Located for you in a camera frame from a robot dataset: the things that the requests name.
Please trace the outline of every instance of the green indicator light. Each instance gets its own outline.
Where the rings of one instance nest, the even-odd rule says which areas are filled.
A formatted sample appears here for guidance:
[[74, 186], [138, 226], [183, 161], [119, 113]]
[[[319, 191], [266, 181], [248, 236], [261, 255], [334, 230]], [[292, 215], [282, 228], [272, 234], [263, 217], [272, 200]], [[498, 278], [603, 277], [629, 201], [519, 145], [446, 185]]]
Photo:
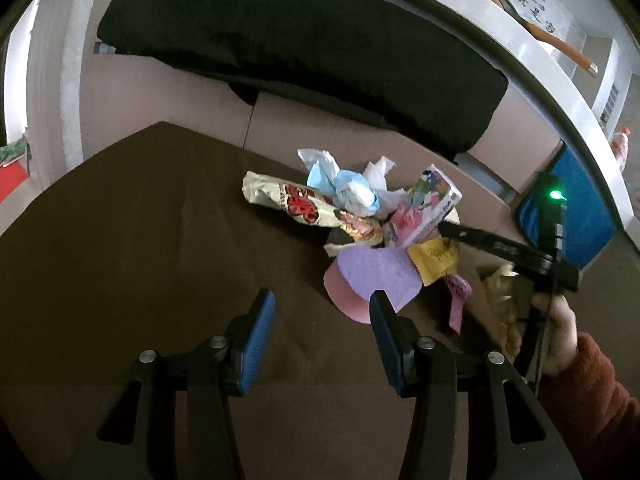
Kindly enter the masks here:
[[566, 198], [557, 189], [549, 193], [549, 196], [554, 200], [566, 200]]

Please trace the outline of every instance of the red carpet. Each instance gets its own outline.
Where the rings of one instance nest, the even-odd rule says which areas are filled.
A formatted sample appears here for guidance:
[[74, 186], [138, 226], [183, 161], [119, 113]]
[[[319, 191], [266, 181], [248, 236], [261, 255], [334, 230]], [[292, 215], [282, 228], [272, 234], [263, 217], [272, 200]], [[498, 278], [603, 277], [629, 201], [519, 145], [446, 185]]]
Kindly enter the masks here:
[[27, 172], [18, 161], [5, 168], [0, 167], [0, 202], [26, 179]]

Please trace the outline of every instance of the brown table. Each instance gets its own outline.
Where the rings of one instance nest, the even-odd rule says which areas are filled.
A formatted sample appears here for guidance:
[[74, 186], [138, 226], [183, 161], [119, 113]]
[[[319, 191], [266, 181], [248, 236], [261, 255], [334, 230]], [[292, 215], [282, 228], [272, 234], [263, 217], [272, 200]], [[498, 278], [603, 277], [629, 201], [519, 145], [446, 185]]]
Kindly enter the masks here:
[[[258, 383], [231, 403], [248, 478], [397, 477], [413, 402], [386, 383], [370, 326], [330, 303], [327, 231], [245, 202], [247, 170], [304, 179], [159, 123], [55, 183], [0, 238], [0, 413], [44, 478], [62, 474], [141, 350], [191, 349], [262, 286], [276, 295], [273, 333]], [[460, 272], [481, 289], [465, 258]], [[471, 316], [462, 338], [437, 332], [447, 301], [436, 284], [402, 314], [452, 348], [492, 346]]]

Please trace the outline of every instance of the candy wrapper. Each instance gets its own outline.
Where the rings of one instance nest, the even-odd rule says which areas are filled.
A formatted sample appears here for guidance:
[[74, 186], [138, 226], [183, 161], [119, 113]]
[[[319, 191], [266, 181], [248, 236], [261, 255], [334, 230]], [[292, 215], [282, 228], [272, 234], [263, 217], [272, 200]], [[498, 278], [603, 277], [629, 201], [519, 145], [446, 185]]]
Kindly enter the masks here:
[[455, 184], [431, 164], [383, 226], [385, 245], [408, 247], [426, 240], [460, 199]]
[[373, 162], [367, 164], [362, 172], [362, 176], [378, 198], [378, 210], [374, 216], [379, 220], [386, 220], [391, 213], [398, 209], [406, 196], [404, 189], [390, 191], [386, 188], [386, 174], [395, 166], [394, 161], [389, 160], [386, 156], [381, 156], [375, 164]]
[[460, 334], [462, 330], [462, 312], [465, 301], [473, 294], [471, 285], [458, 274], [447, 274], [444, 277], [451, 294], [451, 310], [449, 311], [449, 326]]
[[338, 209], [331, 197], [310, 187], [247, 171], [242, 193], [247, 202], [281, 209], [301, 224], [334, 228], [324, 247], [329, 256], [350, 245], [373, 247], [382, 243], [380, 222]]

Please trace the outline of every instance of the yellow wrapper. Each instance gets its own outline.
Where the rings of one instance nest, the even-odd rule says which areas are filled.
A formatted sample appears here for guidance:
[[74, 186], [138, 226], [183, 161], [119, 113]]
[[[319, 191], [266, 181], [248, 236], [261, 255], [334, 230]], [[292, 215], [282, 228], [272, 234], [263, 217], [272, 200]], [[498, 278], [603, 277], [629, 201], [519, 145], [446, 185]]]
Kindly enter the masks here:
[[418, 269], [424, 286], [431, 285], [447, 274], [458, 273], [458, 248], [443, 238], [409, 246], [406, 252]]

